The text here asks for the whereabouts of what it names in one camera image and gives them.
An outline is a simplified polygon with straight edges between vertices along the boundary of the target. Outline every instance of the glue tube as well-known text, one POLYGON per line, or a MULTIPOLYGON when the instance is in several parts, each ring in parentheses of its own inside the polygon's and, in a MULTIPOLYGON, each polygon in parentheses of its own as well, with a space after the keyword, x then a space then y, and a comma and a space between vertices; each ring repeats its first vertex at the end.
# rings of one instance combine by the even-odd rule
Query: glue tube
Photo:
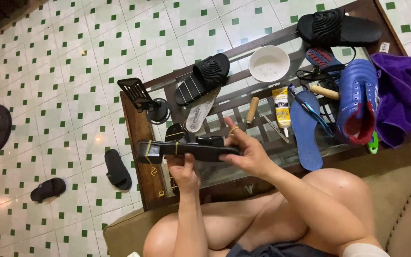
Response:
POLYGON ((288 128, 291 126, 288 108, 288 86, 272 90, 275 102, 275 115, 277 124, 283 129, 285 137, 288 137, 288 128))

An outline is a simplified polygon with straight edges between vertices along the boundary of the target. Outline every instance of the tiled floor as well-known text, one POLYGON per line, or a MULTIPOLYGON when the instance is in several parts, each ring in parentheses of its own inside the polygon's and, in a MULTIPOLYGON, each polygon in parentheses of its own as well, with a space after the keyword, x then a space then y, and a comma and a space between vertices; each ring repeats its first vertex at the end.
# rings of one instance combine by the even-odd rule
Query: tiled floor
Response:
MULTIPOLYGON (((411 0, 380 1, 411 56, 411 0)), ((102 230, 142 207, 118 79, 149 81, 349 2, 49 0, 14 22, 0 33, 0 104, 13 116, 0 152, 0 256, 106 256, 102 230), (106 178, 110 148, 132 175, 128 192, 106 178), (66 192, 32 202, 54 177, 66 192)))

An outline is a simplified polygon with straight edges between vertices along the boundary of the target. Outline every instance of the wooden table frame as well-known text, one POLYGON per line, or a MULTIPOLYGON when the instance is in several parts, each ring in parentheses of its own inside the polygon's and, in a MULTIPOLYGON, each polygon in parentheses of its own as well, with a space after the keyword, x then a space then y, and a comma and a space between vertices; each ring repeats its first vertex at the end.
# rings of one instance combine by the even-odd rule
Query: wooden table frame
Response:
MULTIPOLYGON (((357 16, 366 18, 368 20, 373 20, 382 26, 383 34, 380 38, 378 44, 366 47, 369 54, 373 54, 379 51, 380 44, 382 42, 388 42, 391 44, 390 54, 395 55, 407 55, 403 45, 397 38, 396 32, 391 26, 388 17, 386 16, 383 7, 378 0, 357 0, 350 4, 343 6, 345 11, 351 16, 357 16)), ((236 48, 230 49, 224 54, 229 58, 238 56, 248 50, 254 49, 256 46, 264 45, 268 42, 276 40, 278 38, 284 37, 287 41, 295 39, 298 37, 296 31, 296 25, 290 26, 288 28, 279 30, 277 32, 266 35, 262 38, 255 39, 251 42, 238 46, 236 48)), ((168 85, 175 83, 175 79, 181 77, 185 74, 191 72, 193 65, 182 68, 175 72, 164 75, 160 78, 153 79, 144 84, 146 88, 153 86, 167 87, 168 85)), ((228 84, 242 79, 243 77, 248 77, 249 71, 244 70, 229 76, 228 84)), ((163 174, 161 172, 161 167, 159 165, 148 165, 138 163, 136 160, 136 149, 135 146, 137 142, 141 139, 153 139, 151 124, 145 118, 145 114, 138 114, 132 103, 126 97, 123 92, 120 92, 122 99, 123 112, 125 115, 126 125, 128 129, 128 135, 131 142, 132 154, 134 157, 134 162, 136 165, 137 180, 139 181, 139 188, 142 197, 142 204, 145 211, 157 208, 160 206, 166 206, 179 201, 178 196, 167 197, 165 195, 166 189, 163 180, 163 174), (152 168, 156 168, 159 172, 155 176, 152 176, 152 168)), ((407 138, 406 143, 411 142, 411 134, 407 138)), ((343 161, 357 156, 362 156, 367 154, 367 149, 365 147, 356 147, 352 150, 347 150, 344 152, 337 153, 335 155, 328 155, 323 157, 323 167, 328 167, 333 163, 338 161, 343 161)), ((300 164, 290 165, 284 167, 293 174, 302 176, 305 174, 305 170, 300 164)), ((230 188, 241 187, 244 185, 249 185, 253 183, 259 183, 261 180, 252 176, 236 179, 233 181, 217 184, 207 188, 202 188, 200 190, 201 195, 206 194, 220 194, 224 193, 230 188)))

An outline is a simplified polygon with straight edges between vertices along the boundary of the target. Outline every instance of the white bowl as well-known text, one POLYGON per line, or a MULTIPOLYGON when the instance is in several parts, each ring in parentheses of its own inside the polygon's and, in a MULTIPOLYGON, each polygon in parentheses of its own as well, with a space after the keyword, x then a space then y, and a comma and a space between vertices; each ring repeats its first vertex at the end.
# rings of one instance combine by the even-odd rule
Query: white bowl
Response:
POLYGON ((277 46, 261 47, 250 57, 248 68, 257 81, 274 83, 288 72, 289 56, 277 46))

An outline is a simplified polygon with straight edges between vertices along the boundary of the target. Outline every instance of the purple towel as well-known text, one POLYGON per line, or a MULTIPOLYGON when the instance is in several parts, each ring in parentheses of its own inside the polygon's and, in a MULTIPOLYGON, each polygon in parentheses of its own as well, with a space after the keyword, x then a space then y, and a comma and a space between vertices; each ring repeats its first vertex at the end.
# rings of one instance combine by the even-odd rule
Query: purple towel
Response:
POLYGON ((371 59, 381 72, 375 131, 396 148, 411 132, 411 57, 376 53, 371 59))

